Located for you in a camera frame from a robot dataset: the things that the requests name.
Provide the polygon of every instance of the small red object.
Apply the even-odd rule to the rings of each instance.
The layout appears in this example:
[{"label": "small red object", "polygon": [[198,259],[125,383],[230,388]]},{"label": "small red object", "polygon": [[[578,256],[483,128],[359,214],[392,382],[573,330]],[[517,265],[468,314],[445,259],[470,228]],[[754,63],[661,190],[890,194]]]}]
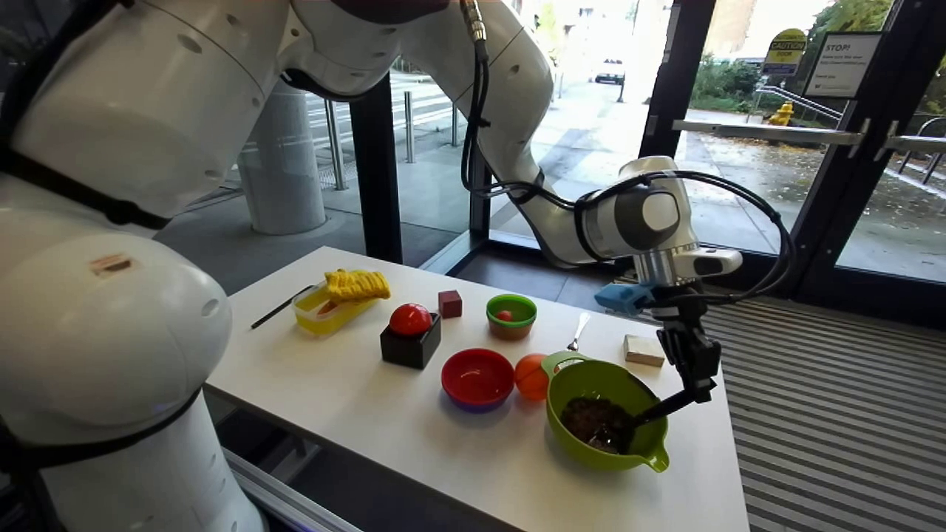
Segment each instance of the small red object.
[{"label": "small red object", "polygon": [[492,412],[516,388],[511,364],[492,348],[464,348],[445,364],[445,392],[468,412]]},{"label": "small red object", "polygon": [[392,330],[400,336],[421,336],[434,326],[431,314],[424,311],[421,305],[400,305],[392,314]]},{"label": "small red object", "polygon": [[448,290],[448,293],[439,293],[439,307],[445,320],[452,320],[464,314],[464,298],[458,290]]}]

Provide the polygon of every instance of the red bowl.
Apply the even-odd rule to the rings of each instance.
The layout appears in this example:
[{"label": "red bowl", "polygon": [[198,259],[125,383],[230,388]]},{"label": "red bowl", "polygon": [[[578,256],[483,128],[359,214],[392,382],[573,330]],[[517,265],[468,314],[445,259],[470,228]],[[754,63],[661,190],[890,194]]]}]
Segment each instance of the red bowl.
[{"label": "red bowl", "polygon": [[492,412],[511,392],[511,364],[492,348],[464,348],[445,364],[445,392],[468,412]]}]

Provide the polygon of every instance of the green bowl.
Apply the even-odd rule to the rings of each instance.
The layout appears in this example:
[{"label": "green bowl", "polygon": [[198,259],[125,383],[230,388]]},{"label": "green bowl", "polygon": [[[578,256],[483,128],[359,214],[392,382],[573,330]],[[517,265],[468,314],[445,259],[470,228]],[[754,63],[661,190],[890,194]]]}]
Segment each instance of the green bowl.
[{"label": "green bowl", "polygon": [[624,409],[629,416],[643,415],[649,406],[658,406],[661,398],[644,388],[637,376],[629,376],[624,367],[590,360],[579,355],[566,357],[572,360],[563,370],[554,373],[551,398],[548,398],[548,416],[551,428],[573,462],[593,466],[593,471],[629,471],[638,465],[649,465],[650,471],[669,471],[671,457],[662,447],[669,434],[669,419],[644,423],[634,432],[629,456],[598,449],[578,434],[572,434],[563,423],[563,412],[572,398],[595,398],[603,397]]},{"label": "green bowl", "polygon": [[535,323],[535,301],[516,293],[499,293],[485,305],[492,333],[502,339],[529,336]]}]

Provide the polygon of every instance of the red cube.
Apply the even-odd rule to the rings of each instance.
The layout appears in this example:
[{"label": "red cube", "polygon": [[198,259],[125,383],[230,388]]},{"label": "red cube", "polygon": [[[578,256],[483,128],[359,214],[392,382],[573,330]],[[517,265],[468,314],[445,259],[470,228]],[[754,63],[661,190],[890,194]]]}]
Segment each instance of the red cube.
[{"label": "red cube", "polygon": [[445,320],[462,316],[464,314],[464,298],[458,290],[445,290],[439,293],[439,307]]}]

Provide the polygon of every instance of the white table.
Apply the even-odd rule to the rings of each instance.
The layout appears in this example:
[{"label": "white table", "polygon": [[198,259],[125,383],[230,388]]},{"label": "white table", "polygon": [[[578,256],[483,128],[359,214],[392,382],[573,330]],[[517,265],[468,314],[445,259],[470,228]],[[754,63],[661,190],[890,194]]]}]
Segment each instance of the white table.
[{"label": "white table", "polygon": [[[331,268],[378,268],[393,295],[334,336],[304,336],[292,307],[248,327],[279,301],[321,284]],[[445,320],[445,339],[424,373],[381,360],[378,333],[402,301],[439,307],[440,290],[458,290],[462,320]],[[650,342],[653,327],[539,298],[539,323],[522,342],[492,339],[485,301],[499,293],[360,253],[321,248],[287,268],[230,295],[230,345],[211,376],[219,388],[279,419],[341,444],[415,481],[457,496],[511,525],[554,530],[749,530],[726,382],[714,403],[671,416],[666,474],[593,474],[567,462],[548,434],[544,409],[517,392],[492,415],[464,415],[440,392],[445,360],[470,345],[492,345],[511,364],[526,352],[563,352],[579,316],[590,326],[579,352],[619,360],[624,333]],[[637,370],[661,397],[681,391],[671,367]]]}]

